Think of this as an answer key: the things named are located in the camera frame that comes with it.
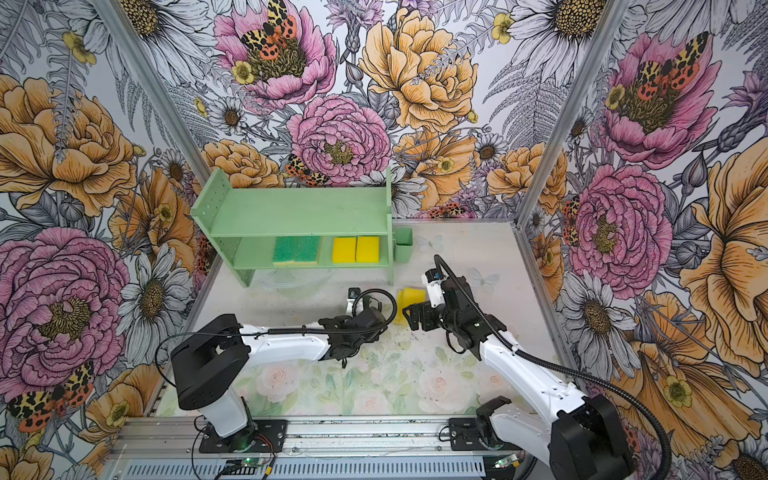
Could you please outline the light green scrub sponge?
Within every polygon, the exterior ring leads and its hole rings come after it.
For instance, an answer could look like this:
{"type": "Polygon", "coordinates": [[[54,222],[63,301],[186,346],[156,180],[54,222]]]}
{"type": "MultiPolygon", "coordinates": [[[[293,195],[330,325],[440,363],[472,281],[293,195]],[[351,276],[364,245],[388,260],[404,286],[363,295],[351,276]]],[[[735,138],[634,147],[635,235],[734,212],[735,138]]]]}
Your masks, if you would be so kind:
{"type": "Polygon", "coordinates": [[[314,265],[318,262],[322,238],[301,236],[296,241],[293,261],[299,265],[314,265]]]}

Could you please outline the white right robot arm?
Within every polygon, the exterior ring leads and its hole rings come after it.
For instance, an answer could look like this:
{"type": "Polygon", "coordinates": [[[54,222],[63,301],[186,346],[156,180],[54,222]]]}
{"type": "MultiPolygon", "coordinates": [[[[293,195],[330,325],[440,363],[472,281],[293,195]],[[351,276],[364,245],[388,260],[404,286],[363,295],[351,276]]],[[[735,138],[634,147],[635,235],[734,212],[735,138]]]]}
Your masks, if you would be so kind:
{"type": "Polygon", "coordinates": [[[605,397],[589,397],[541,366],[503,322],[480,309],[464,278],[430,270],[422,282],[426,301],[403,310],[410,328],[444,330],[533,410],[527,413],[503,396],[483,404],[476,423],[486,444],[520,447],[557,479],[626,479],[634,473],[626,433],[605,397]]]}

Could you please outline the large yellow sponge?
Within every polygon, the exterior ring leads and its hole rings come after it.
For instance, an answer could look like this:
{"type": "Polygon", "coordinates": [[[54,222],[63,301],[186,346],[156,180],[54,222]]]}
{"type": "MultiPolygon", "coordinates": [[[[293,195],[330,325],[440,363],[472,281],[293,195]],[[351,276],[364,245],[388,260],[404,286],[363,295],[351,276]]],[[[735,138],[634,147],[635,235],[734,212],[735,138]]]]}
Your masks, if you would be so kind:
{"type": "Polygon", "coordinates": [[[427,299],[427,293],[424,289],[405,287],[397,292],[397,314],[393,323],[395,325],[407,326],[408,322],[403,314],[403,309],[427,299]]]}

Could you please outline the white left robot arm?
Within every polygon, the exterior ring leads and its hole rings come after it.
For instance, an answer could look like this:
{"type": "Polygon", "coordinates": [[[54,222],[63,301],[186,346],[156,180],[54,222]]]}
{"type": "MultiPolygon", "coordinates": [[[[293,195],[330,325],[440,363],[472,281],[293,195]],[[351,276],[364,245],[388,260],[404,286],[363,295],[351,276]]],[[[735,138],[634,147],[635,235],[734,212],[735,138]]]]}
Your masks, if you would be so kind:
{"type": "Polygon", "coordinates": [[[233,387],[246,369],[299,360],[344,362],[376,342],[389,323],[376,309],[280,328],[245,325],[222,314],[171,352],[178,407],[201,414],[218,436],[231,437],[251,424],[233,387]]]}

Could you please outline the small yellow sponge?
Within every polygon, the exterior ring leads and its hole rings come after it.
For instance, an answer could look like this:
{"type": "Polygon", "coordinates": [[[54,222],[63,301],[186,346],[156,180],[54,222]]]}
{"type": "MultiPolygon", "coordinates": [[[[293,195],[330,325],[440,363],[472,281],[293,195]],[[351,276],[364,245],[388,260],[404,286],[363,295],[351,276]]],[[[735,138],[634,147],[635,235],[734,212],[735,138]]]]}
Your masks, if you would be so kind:
{"type": "Polygon", "coordinates": [[[333,239],[332,262],[334,264],[355,263],[356,249],[356,237],[335,237],[333,239]]]}

